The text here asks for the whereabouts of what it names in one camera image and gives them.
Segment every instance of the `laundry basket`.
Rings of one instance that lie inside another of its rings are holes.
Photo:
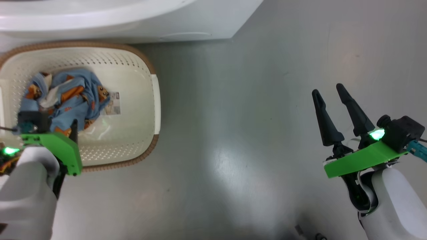
[[[36,44],[13,49],[0,57],[0,126],[17,122],[27,83],[37,72],[86,68],[119,100],[115,115],[101,115],[79,133],[83,171],[135,164],[156,146],[161,118],[160,91],[154,68],[133,47],[93,42]],[[20,139],[1,131],[8,145]]]

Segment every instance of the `green bracket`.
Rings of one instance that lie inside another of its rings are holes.
[[[40,144],[67,166],[68,175],[82,173],[82,159],[77,144],[59,132],[43,134],[21,134],[25,144]]]
[[[368,169],[406,153],[397,153],[382,141],[378,141],[343,158],[330,160],[324,168],[328,178],[331,179]]]

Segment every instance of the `white appliance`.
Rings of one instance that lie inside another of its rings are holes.
[[[0,0],[0,52],[30,43],[231,38],[263,0]]]

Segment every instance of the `crumpled clothing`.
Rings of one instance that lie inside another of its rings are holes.
[[[93,72],[73,69],[54,76],[38,73],[29,82],[20,111],[48,111],[51,132],[67,137],[77,120],[79,131],[88,128],[110,101],[110,94]]]

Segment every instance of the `green light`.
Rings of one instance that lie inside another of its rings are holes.
[[[381,138],[383,138],[384,133],[384,129],[378,129],[377,131],[371,132],[369,135],[375,140],[380,140]]]
[[[17,149],[17,148],[11,148],[11,147],[5,147],[3,149],[3,153],[7,154],[7,155],[12,155],[12,154],[14,154],[16,152],[19,152],[19,149]]]

